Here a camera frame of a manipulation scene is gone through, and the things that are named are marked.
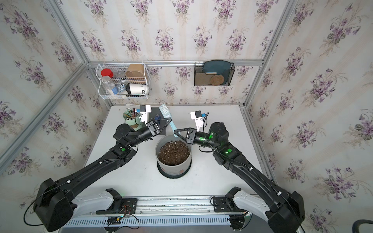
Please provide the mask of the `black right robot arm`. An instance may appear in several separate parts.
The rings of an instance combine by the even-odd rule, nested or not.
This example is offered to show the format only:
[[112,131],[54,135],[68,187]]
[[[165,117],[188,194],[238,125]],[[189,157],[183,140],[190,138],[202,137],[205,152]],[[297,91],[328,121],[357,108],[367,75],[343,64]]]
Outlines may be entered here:
[[247,183],[259,195],[254,197],[234,187],[228,200],[240,210],[266,221],[274,233],[295,233],[305,219],[303,197],[290,193],[260,172],[242,152],[229,142],[224,123],[214,122],[208,133],[194,128],[177,129],[174,133],[187,144],[196,144],[213,150],[216,162]]

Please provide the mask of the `grey ceramic pot with soil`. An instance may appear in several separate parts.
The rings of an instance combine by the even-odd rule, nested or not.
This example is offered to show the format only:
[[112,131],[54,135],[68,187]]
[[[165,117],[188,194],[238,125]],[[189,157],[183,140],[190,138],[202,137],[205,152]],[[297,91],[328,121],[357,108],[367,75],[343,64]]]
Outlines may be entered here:
[[191,147],[189,144],[176,140],[173,135],[162,137],[156,149],[156,162],[169,166],[175,166],[186,160],[192,160]]

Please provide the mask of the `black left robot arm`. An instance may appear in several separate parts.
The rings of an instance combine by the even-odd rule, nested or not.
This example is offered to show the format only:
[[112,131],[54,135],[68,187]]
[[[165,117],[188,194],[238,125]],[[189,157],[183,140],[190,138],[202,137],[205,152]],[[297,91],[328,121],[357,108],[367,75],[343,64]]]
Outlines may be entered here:
[[126,123],[119,125],[113,135],[116,144],[102,157],[57,181],[47,179],[42,182],[33,211],[46,230],[54,232],[62,228],[78,208],[78,205],[73,203],[78,194],[106,174],[127,164],[137,153],[134,147],[161,134],[172,119],[167,117],[162,121],[164,126],[152,120],[138,131]]

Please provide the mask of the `light teal scrub brush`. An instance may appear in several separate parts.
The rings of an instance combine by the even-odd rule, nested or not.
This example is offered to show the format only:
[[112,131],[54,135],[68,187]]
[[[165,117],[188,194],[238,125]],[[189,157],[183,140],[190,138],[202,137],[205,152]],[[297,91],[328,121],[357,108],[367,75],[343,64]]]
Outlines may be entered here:
[[174,133],[174,131],[177,130],[177,127],[175,126],[175,123],[173,121],[172,114],[171,114],[169,108],[165,104],[162,104],[162,105],[159,106],[159,110],[160,110],[161,114],[163,115],[163,117],[165,119],[169,120],[167,122],[167,126],[163,127],[163,131],[166,132],[167,127],[170,126],[171,129],[172,129],[173,136],[177,138],[178,136]]

